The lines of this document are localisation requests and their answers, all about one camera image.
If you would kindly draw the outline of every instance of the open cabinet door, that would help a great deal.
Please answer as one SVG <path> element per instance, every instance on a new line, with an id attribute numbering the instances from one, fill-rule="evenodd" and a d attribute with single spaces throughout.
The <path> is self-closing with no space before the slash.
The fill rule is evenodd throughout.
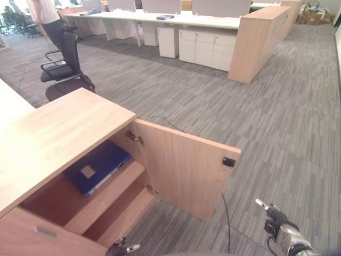
<path id="1" fill-rule="evenodd" d="M 143 139 L 135 143 L 160 198 L 208 221 L 232 172 L 223 160 L 237 161 L 240 149 L 139 119 L 132 124 L 134 135 Z"/>

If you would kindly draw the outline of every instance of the robotic hand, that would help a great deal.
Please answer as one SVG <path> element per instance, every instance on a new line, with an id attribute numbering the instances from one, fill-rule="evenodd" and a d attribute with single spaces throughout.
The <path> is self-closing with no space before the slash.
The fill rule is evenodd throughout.
<path id="1" fill-rule="evenodd" d="M 128 253 L 134 252 L 140 248 L 139 244 L 135 244 L 130 247 L 124 246 L 126 243 L 126 237 L 122 237 L 117 240 L 106 252 L 105 256 L 125 256 Z"/>
<path id="2" fill-rule="evenodd" d="M 312 256 L 318 255 L 308 240 L 299 232 L 296 224 L 290 222 L 288 217 L 275 205 L 267 205 L 260 199 L 256 199 L 270 219 L 266 220 L 265 231 L 270 234 L 267 244 L 273 239 L 287 256 Z"/>

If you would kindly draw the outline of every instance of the drawer handle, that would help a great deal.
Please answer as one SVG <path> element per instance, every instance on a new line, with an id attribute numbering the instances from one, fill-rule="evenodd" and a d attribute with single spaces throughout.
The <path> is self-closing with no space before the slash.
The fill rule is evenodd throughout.
<path id="1" fill-rule="evenodd" d="M 45 230 L 37 228 L 37 227 L 34 228 L 34 232 L 37 234 L 49 237 L 49 238 L 57 238 L 57 234 L 45 231 Z"/>

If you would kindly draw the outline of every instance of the door hinge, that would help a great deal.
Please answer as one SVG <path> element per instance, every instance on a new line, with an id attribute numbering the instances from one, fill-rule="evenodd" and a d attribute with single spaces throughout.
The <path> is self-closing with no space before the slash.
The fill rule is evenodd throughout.
<path id="1" fill-rule="evenodd" d="M 126 136 L 133 141 L 138 141 L 141 145 L 144 145 L 143 138 L 141 136 L 136 137 L 132 131 L 126 131 Z"/>
<path id="2" fill-rule="evenodd" d="M 227 167 L 234 167 L 235 164 L 236 164 L 236 160 L 230 159 L 228 157 L 224 157 L 223 165 L 226 165 Z"/>
<path id="3" fill-rule="evenodd" d="M 146 188 L 147 188 L 150 192 L 152 192 L 153 194 L 156 194 L 156 195 L 159 194 L 156 190 L 153 189 L 153 187 L 152 187 L 151 185 L 146 185 Z"/>

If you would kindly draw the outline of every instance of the blue folder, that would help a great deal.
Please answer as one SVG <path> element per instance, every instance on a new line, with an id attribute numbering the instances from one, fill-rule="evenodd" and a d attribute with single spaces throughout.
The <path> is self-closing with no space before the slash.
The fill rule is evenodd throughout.
<path id="1" fill-rule="evenodd" d="M 105 141 L 67 168 L 65 175 L 88 197 L 130 159 L 129 153 Z"/>

